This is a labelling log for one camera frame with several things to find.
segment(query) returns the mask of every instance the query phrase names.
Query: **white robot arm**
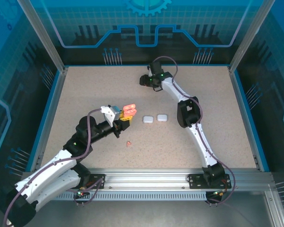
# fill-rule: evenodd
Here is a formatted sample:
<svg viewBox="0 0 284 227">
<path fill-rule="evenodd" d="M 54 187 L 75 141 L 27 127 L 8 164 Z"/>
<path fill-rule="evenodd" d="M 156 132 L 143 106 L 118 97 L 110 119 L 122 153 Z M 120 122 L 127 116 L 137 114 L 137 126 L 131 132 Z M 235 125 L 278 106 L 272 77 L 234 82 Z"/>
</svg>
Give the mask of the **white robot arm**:
<svg viewBox="0 0 284 227">
<path fill-rule="evenodd" d="M 221 184 L 221 180 L 225 179 L 225 171 L 211 150 L 203 132 L 202 125 L 199 122 L 201 114 L 199 105 L 196 104 L 198 103 L 198 99 L 191 97 L 177 85 L 176 82 L 173 81 L 172 75 L 169 72 L 163 71 L 159 62 L 156 61 L 149 64 L 148 70 L 148 74 L 140 77 L 140 85 L 152 87 L 154 91 L 164 90 L 178 103 L 178 123 L 182 128 L 187 130 L 197 147 L 206 183 L 209 187 L 215 187 Z"/>
<path fill-rule="evenodd" d="M 174 85 L 172 84 L 172 78 L 166 78 L 162 81 L 162 89 L 164 91 L 167 91 L 174 100 L 176 100 L 178 103 L 180 101 L 187 101 L 189 100 L 189 98 L 184 97 L 182 94 L 180 94 L 174 87 Z M 182 91 L 182 93 L 186 96 L 188 96 L 188 94 L 186 94 L 178 85 L 176 82 L 174 82 L 174 84 Z M 201 135 L 199 135 L 199 133 L 196 130 L 196 127 L 199 128 L 199 131 L 201 132 Z M 202 167 L 207 168 L 208 166 L 213 166 L 215 164 L 217 164 L 217 161 L 211 156 L 209 155 L 209 153 L 206 151 L 206 147 L 210 150 L 210 152 L 213 154 L 213 151 L 211 150 L 209 143 L 207 142 L 207 139 L 204 135 L 203 129 L 202 129 L 202 125 L 201 123 L 195 123 L 192 124 L 191 127 L 186 127 L 187 132 L 189 133 L 190 137 L 193 139 L 200 158 L 201 158 L 201 162 L 202 162 Z M 204 144 L 201 141 L 201 137 L 203 138 L 204 142 L 206 143 L 206 147 L 204 146 Z"/>
<path fill-rule="evenodd" d="M 14 227 L 25 226 L 36 212 L 62 192 L 71 188 L 84 189 L 87 185 L 95 183 L 95 176 L 91 176 L 80 161 L 92 151 L 92 143 L 111 133 L 118 138 L 121 131 L 130 126 L 130 120 L 123 117 L 123 112 L 118 107 L 102 106 L 100 111 L 104 114 L 104 122 L 97 124 L 93 117 L 89 117 L 91 131 L 89 149 L 87 149 L 88 121 L 85 116 L 77 125 L 76 133 L 52 160 L 26 179 L 1 189 L 0 210 L 6 213 L 12 203 L 11 209 L 8 210 L 8 221 Z M 98 180 L 99 186 L 102 182 L 100 177 Z"/>
</svg>

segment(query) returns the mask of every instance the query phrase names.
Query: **blue enclosure wall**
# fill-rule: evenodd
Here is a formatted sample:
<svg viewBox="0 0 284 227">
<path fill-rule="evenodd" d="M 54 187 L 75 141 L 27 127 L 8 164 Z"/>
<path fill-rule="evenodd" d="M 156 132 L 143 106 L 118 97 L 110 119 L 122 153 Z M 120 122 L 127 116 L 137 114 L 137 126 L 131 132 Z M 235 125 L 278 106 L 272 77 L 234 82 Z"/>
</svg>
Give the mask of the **blue enclosure wall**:
<svg viewBox="0 0 284 227">
<path fill-rule="evenodd" d="M 67 65 L 229 64 L 262 0 L 32 0 Z"/>
<path fill-rule="evenodd" d="M 0 183 L 24 170 L 11 149 L 30 154 L 56 72 L 17 1 L 0 1 Z"/>
</svg>

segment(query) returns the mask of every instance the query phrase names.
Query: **aluminum frame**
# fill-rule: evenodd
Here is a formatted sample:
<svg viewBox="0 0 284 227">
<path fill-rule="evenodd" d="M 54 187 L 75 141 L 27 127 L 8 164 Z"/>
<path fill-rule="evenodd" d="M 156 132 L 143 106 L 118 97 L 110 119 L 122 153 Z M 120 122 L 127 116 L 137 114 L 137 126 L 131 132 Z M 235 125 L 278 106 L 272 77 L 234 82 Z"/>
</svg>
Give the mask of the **aluminum frame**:
<svg viewBox="0 0 284 227">
<path fill-rule="evenodd" d="M 52 89 L 54 89 L 53 92 L 53 97 L 48 109 L 48 113 L 42 128 L 42 132 L 40 135 L 40 139 L 36 148 L 36 153 L 33 159 L 33 163 L 30 167 L 30 172 L 34 172 L 36 169 L 40 168 L 41 166 L 41 161 L 43 158 L 43 154 L 46 148 L 46 144 L 48 141 L 48 137 L 52 128 L 52 124 L 53 124 L 53 119 L 55 117 L 55 113 L 58 107 L 58 103 L 59 103 L 59 99 L 60 99 L 60 95 L 63 89 L 63 85 L 64 85 L 64 81 L 65 81 L 65 77 L 67 74 L 67 69 L 65 69 L 64 73 L 59 73 L 58 75 L 58 80 L 57 80 L 57 84 L 55 87 L 53 87 Z"/>
<path fill-rule="evenodd" d="M 41 40 L 43 46 L 45 47 L 47 53 L 51 57 L 53 63 L 59 72 L 64 73 L 64 63 L 62 62 L 54 44 L 51 41 L 45 27 L 43 26 L 35 8 L 33 7 L 30 0 L 17 0 L 23 12 L 25 13 L 27 19 L 32 25 L 33 29 L 37 33 L 39 39 Z"/>
<path fill-rule="evenodd" d="M 272 174 L 253 168 L 232 169 L 236 177 L 236 192 L 276 191 Z M 102 191 L 149 191 L 149 192 L 214 192 L 216 189 L 189 189 L 189 174 L 203 174 L 199 168 L 191 169 L 112 169 L 90 168 L 93 174 L 105 174 Z"/>
<path fill-rule="evenodd" d="M 249 29 L 247 30 L 242 42 L 240 43 L 240 46 L 238 47 L 235 55 L 233 56 L 231 60 L 231 63 L 230 63 L 231 73 L 233 73 L 236 70 L 237 66 L 241 62 L 244 54 L 246 53 L 252 40 L 254 39 L 257 32 L 259 31 L 263 21 L 265 20 L 274 2 L 275 0 L 264 0 L 263 1 L 252 23 L 250 24 Z"/>
</svg>

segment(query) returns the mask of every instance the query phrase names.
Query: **speckled tabletop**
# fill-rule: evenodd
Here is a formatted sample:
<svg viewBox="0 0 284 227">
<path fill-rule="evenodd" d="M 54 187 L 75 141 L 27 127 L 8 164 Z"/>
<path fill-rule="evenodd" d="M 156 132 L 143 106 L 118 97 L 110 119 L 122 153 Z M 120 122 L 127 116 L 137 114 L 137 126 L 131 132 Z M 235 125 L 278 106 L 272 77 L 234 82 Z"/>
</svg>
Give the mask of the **speckled tabletop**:
<svg viewBox="0 0 284 227">
<path fill-rule="evenodd" d="M 175 72 L 175 67 L 165 66 Z M 165 91 L 139 85 L 146 66 L 69 67 L 42 164 L 48 162 L 75 133 L 81 117 L 102 105 L 136 104 L 131 126 L 117 139 L 113 134 L 93 144 L 82 161 L 99 168 L 200 168 L 192 139 L 177 122 L 177 102 Z M 217 157 L 229 167 L 254 168 L 249 141 L 226 66 L 179 66 L 176 82 L 203 109 L 202 126 Z M 167 122 L 158 122 L 167 114 Z M 145 115 L 154 116 L 144 124 Z M 100 113 L 93 115 L 104 121 Z"/>
</svg>

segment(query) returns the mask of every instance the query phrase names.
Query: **purple cable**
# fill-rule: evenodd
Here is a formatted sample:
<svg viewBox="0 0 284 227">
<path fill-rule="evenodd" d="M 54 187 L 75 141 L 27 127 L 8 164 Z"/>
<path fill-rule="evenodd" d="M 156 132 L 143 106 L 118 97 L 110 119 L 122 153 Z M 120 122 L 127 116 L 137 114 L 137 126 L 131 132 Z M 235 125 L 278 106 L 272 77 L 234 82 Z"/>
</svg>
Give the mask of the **purple cable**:
<svg viewBox="0 0 284 227">
<path fill-rule="evenodd" d="M 223 201 L 219 202 L 219 204 L 223 204 L 225 201 L 227 201 L 227 200 L 230 198 L 230 196 L 233 194 L 233 192 L 234 192 L 234 190 L 235 190 L 235 187 L 236 187 L 235 174 L 233 173 L 233 171 L 232 171 L 227 165 L 225 165 L 223 162 L 221 162 L 219 159 L 217 159 L 217 158 L 213 155 L 213 153 L 210 152 L 209 148 L 207 147 L 206 143 L 204 142 L 204 139 L 203 139 L 203 137 L 202 137 L 202 135 L 201 135 L 201 133 L 200 133 L 200 131 L 199 131 L 199 127 L 198 127 L 198 123 L 200 123 L 201 119 L 203 118 L 203 110 L 202 110 L 200 104 L 199 104 L 196 100 L 194 100 L 192 97 L 184 95 L 183 92 L 182 92 L 182 91 L 176 86 L 176 84 L 174 83 L 175 76 L 176 76 L 176 74 L 178 73 L 178 64 L 176 63 L 176 61 L 175 61 L 173 58 L 171 58 L 171 57 L 169 57 L 169 56 L 160 56 L 160 57 L 156 58 L 155 60 L 153 60 L 152 62 L 155 62 L 156 60 L 161 59 L 161 58 L 168 58 L 168 59 L 172 60 L 172 61 L 174 62 L 174 64 L 175 64 L 175 66 L 176 66 L 176 72 L 175 72 L 175 74 L 172 76 L 172 80 L 171 80 L 173 86 L 175 87 L 175 89 L 176 89 L 181 95 L 183 95 L 185 98 L 189 98 L 190 100 L 192 100 L 192 101 L 199 107 L 199 110 L 200 110 L 200 119 L 195 123 L 195 126 L 196 126 L 195 129 L 198 131 L 198 134 L 199 134 L 199 136 L 200 136 L 200 138 L 201 138 L 201 141 L 202 141 L 202 143 L 203 143 L 203 145 L 204 145 L 206 151 L 207 151 L 218 163 L 220 163 L 222 166 L 224 166 L 224 167 L 231 173 L 231 175 L 232 175 L 232 177 L 233 177 L 233 187 L 232 187 L 232 190 L 231 190 L 229 196 L 228 196 L 226 199 L 224 199 Z"/>
<path fill-rule="evenodd" d="M 218 204 L 219 204 L 219 202 L 220 202 L 220 201 L 215 200 L 215 199 L 209 199 L 209 200 L 212 200 L 212 201 L 214 201 L 214 202 L 218 202 Z M 231 208 L 231 209 L 233 209 L 233 210 L 236 210 L 249 224 L 251 224 L 253 227 L 256 227 L 256 226 L 255 226 L 247 217 L 245 217 L 244 214 L 242 214 L 241 211 L 239 211 L 236 207 L 231 206 L 231 205 L 229 205 L 228 203 L 224 203 L 224 205 L 227 206 L 227 207 L 229 207 L 229 208 Z"/>
<path fill-rule="evenodd" d="M 11 225 L 7 225 L 7 220 L 8 220 L 8 215 L 9 215 L 9 212 L 10 212 L 10 209 L 12 208 L 12 206 L 14 205 L 16 199 L 21 195 L 21 193 L 29 187 L 29 185 L 33 182 L 34 179 L 36 179 L 41 173 L 43 173 L 46 169 L 52 167 L 52 166 L 55 166 L 56 164 L 60 163 L 60 162 L 65 162 L 65 161 L 70 161 L 70 160 L 76 160 L 76 159 L 80 159 L 80 158 L 83 158 L 85 157 L 88 152 L 89 152 L 89 147 L 90 147 L 90 139 L 91 139 L 91 132 L 90 132 L 90 115 L 94 112 L 97 112 L 97 111 L 101 111 L 101 109 L 95 109 L 95 110 L 92 110 L 90 111 L 88 114 L 87 114 L 87 130 L 88 130 L 88 143 L 87 143 L 87 146 L 86 146 L 86 151 L 84 152 L 83 155 L 80 155 L 78 157 L 69 157 L 69 158 L 65 158 L 65 159 L 61 159 L 61 160 L 58 160 L 56 162 L 53 162 L 51 164 L 49 164 L 48 166 L 44 167 L 44 169 L 40 170 L 38 173 L 36 173 L 36 175 L 34 175 L 28 182 L 25 186 L 23 186 L 23 188 L 16 194 L 16 196 L 13 198 L 13 200 L 10 202 L 8 208 L 6 209 L 6 212 L 4 214 L 4 219 L 3 219 L 3 224 L 7 227 L 10 227 L 12 226 Z"/>
</svg>

